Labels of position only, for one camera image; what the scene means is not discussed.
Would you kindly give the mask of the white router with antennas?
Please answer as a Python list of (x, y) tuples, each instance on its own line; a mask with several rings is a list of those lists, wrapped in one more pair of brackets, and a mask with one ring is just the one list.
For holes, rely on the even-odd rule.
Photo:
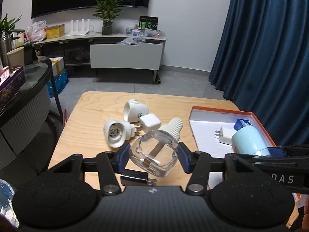
[(84, 36), (90, 32), (90, 19), (88, 18), (85, 23), (85, 19), (77, 19), (71, 21), (71, 30), (67, 36)]

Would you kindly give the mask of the black usb charger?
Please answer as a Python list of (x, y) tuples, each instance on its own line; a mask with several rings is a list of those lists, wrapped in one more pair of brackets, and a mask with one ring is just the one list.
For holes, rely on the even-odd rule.
[(148, 177), (147, 172), (125, 169), (121, 174), (121, 184), (123, 186), (155, 186), (156, 179)]

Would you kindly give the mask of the white square charger on table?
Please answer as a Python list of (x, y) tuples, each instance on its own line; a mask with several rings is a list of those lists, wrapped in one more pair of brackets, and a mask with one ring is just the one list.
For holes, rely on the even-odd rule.
[(161, 120), (153, 113), (141, 116), (139, 123), (135, 125), (136, 131), (143, 131), (145, 133), (150, 130), (157, 130), (161, 126)]

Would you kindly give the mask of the light blue capped toothpick jar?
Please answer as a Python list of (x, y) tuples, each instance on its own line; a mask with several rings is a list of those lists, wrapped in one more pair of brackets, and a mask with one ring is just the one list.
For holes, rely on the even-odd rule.
[(258, 130), (253, 126), (246, 126), (232, 136), (232, 149), (237, 154), (269, 157), (270, 152)]

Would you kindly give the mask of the black green product box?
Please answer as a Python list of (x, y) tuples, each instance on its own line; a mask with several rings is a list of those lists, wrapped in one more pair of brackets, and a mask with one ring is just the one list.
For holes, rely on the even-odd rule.
[(157, 30), (158, 29), (158, 17), (152, 16), (140, 16), (139, 17), (139, 27), (141, 30), (151, 29)]

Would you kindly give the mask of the white round plug-in diffuser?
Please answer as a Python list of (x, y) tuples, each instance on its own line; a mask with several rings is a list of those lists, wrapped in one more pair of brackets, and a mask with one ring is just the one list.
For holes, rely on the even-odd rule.
[(135, 136), (134, 124), (125, 121), (109, 119), (104, 124), (104, 136), (111, 148), (120, 148), (125, 141)]

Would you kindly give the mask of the blue plastic bag on floor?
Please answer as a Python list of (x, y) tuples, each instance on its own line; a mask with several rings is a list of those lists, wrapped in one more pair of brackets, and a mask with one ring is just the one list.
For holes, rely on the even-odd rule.
[[(68, 73), (66, 69), (64, 69), (57, 77), (54, 77), (55, 89), (58, 95), (64, 90), (68, 82), (69, 82), (69, 79), (68, 79)], [(54, 92), (53, 92), (51, 81), (48, 81), (47, 88), (48, 88), (50, 98), (53, 98)]]

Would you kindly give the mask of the orange-rimmed white box lid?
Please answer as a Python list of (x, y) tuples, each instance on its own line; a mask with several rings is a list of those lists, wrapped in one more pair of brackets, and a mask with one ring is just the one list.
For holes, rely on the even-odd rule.
[(266, 157), (286, 157), (276, 148), (259, 119), (251, 112), (194, 106), (189, 117), (198, 149), (223, 158), (232, 152)]

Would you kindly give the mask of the white plastic bag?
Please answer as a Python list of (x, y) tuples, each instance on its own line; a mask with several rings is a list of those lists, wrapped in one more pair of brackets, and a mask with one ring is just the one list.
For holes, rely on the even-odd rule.
[(43, 41), (46, 38), (46, 28), (47, 22), (45, 20), (34, 22), (25, 31), (27, 40), (34, 43)]

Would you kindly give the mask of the clear glass refill bottle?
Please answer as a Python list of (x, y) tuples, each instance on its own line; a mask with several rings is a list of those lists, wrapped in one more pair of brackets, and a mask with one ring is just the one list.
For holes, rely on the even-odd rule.
[(172, 118), (168, 124), (140, 136), (130, 147), (130, 160), (156, 177), (166, 177), (177, 162), (183, 121)]

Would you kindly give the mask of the white yellow box on floor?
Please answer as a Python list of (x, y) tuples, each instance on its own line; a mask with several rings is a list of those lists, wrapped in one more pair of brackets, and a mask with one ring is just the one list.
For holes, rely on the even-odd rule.
[(57, 77), (65, 69), (63, 57), (50, 58), (50, 60), (52, 62), (53, 75)]

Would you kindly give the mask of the yellow cardboard box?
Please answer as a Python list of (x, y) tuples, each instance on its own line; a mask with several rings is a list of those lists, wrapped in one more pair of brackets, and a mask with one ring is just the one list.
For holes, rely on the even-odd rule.
[(58, 38), (65, 35), (65, 25), (55, 25), (46, 28), (46, 39)]

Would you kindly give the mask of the dark blue curtain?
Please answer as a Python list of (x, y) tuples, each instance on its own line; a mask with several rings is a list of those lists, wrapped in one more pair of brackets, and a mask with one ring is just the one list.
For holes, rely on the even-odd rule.
[(308, 144), (308, 0), (230, 0), (209, 81), (277, 145)]

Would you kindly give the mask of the dark glass-top side table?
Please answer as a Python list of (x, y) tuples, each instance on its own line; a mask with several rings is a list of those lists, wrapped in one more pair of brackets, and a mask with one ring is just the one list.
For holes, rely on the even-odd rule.
[(63, 123), (63, 110), (55, 87), (51, 59), (39, 56), (38, 60), (20, 67), (8, 81), (3, 83), (1, 102), (21, 85), (13, 98), (1, 107), (1, 169), (8, 166), (29, 145), (44, 123), (48, 123), (53, 134), (52, 150), (55, 150), (60, 132), (54, 122)]

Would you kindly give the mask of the blue card box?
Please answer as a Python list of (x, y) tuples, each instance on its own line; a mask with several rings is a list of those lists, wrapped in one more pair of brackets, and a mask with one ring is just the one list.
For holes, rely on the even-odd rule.
[(250, 120), (247, 119), (237, 119), (234, 124), (234, 130), (238, 131), (246, 126), (252, 126), (252, 123)]

